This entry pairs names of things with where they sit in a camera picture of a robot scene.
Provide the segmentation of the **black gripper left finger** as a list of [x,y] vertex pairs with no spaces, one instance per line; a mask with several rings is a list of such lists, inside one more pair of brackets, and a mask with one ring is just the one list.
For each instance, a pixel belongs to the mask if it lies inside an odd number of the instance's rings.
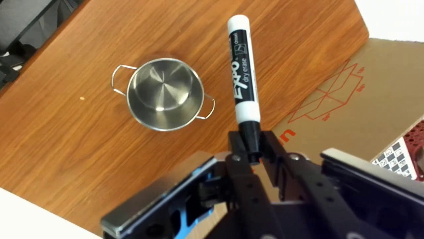
[[239,215],[241,232],[248,239],[278,239],[276,221],[264,185],[253,172],[248,151],[239,132],[228,134],[231,155],[225,160],[232,184],[231,209]]

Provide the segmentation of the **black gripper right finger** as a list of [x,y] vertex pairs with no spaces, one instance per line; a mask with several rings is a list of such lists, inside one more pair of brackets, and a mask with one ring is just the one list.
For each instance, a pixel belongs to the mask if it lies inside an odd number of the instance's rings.
[[260,139],[263,163],[274,187],[280,205],[294,211],[298,201],[304,209],[298,221],[290,222],[290,232],[322,234],[326,239],[371,239],[375,229],[362,221],[331,181],[298,152],[286,152],[272,131],[263,131]]

